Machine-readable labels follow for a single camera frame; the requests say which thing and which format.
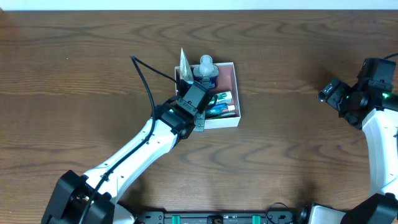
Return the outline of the green white toothbrush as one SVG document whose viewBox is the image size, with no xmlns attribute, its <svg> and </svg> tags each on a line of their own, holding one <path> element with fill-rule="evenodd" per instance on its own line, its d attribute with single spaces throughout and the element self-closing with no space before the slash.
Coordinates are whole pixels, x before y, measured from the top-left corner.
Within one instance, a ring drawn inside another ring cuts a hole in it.
<svg viewBox="0 0 398 224">
<path fill-rule="evenodd" d="M 206 120 L 209 119 L 223 119 L 223 118 L 229 118 L 229 117 L 235 117 L 236 113 L 235 112 L 228 112 L 228 113 L 223 113 L 223 114 L 219 114 L 216 116 L 211 116 L 211 117 L 206 117 Z"/>
</svg>

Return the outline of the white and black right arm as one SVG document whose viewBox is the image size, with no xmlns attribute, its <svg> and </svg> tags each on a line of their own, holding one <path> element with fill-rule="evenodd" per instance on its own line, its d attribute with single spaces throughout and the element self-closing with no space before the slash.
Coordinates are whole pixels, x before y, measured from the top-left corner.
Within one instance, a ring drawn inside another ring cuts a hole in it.
<svg viewBox="0 0 398 224">
<path fill-rule="evenodd" d="M 393 56 L 366 58 L 353 85 L 335 78 L 317 96 L 362 130 L 369 156 L 369 197 L 347 212 L 312 205 L 307 223 L 393 223 L 397 220 L 397 95 Z"/>
</svg>

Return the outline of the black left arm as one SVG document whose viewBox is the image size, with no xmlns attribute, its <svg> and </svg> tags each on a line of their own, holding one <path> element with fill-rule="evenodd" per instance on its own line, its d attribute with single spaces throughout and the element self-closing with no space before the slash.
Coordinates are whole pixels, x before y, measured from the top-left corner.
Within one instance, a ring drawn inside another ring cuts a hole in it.
<svg viewBox="0 0 398 224">
<path fill-rule="evenodd" d="M 69 170 L 59 178 L 42 223 L 134 223 L 134 215 L 118 204 L 120 198 L 153 162 L 189 137 L 195 116 L 214 97 L 194 82 L 155 106 L 145 126 L 117 153 L 83 175 Z"/>
</svg>

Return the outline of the white box pink inside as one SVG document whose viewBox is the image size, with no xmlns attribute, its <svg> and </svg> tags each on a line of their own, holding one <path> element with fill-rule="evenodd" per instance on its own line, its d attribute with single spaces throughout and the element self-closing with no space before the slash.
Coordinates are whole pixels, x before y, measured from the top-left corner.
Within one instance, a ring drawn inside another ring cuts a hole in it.
<svg viewBox="0 0 398 224">
<path fill-rule="evenodd" d="M 217 78 L 217 87 L 213 89 L 214 93 L 221 93 L 230 91 L 232 93 L 232 100 L 229 105 L 234 105 L 234 115 L 229 115 L 224 118 L 204 119 L 198 118 L 195 121 L 194 131 L 204 131 L 206 129 L 218 128 L 232 128 L 237 127 L 241 119 L 241 111 L 239 105 L 238 86 L 236 81 L 236 73 L 233 62 L 216 63 L 219 75 Z"/>
</svg>

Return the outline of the green white soap packet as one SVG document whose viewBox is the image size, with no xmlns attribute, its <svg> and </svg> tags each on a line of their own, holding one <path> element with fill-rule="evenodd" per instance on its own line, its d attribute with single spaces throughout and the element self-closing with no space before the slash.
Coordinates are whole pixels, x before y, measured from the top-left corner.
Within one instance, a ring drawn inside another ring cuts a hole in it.
<svg viewBox="0 0 398 224">
<path fill-rule="evenodd" d="M 219 105 L 223 103 L 230 103 L 233 100 L 233 94 L 231 91 L 225 91 L 221 93 L 216 93 L 211 101 L 209 102 L 209 105 Z"/>
</svg>

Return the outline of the clear bottle blue label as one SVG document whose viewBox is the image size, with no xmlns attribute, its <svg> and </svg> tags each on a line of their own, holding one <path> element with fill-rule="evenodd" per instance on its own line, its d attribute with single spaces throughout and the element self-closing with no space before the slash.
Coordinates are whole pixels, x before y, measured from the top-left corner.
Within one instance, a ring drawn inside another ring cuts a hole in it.
<svg viewBox="0 0 398 224">
<path fill-rule="evenodd" d="M 213 59 L 210 55 L 203 55 L 200 59 L 200 64 L 193 69 L 194 80 L 207 89 L 216 88 L 218 75 L 218 67 L 213 64 Z"/>
</svg>

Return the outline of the white squeeze tube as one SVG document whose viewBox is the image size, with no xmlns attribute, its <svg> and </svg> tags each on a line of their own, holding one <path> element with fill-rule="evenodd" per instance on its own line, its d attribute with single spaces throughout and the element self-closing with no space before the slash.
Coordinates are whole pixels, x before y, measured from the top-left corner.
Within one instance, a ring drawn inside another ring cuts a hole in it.
<svg viewBox="0 0 398 224">
<path fill-rule="evenodd" d="M 188 84 L 194 82 L 193 73 L 183 49 L 180 52 L 180 78 Z"/>
</svg>

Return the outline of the small toothpaste tube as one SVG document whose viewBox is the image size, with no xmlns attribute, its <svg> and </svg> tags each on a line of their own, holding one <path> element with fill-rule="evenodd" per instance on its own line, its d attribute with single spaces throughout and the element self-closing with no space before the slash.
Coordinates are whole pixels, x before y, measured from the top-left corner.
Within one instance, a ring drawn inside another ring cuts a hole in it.
<svg viewBox="0 0 398 224">
<path fill-rule="evenodd" d="M 205 111 L 205 118 L 213 118 L 225 113 L 234 112 L 235 109 L 235 105 L 227 105 L 226 103 L 218 104 L 212 107 L 212 109 Z"/>
</svg>

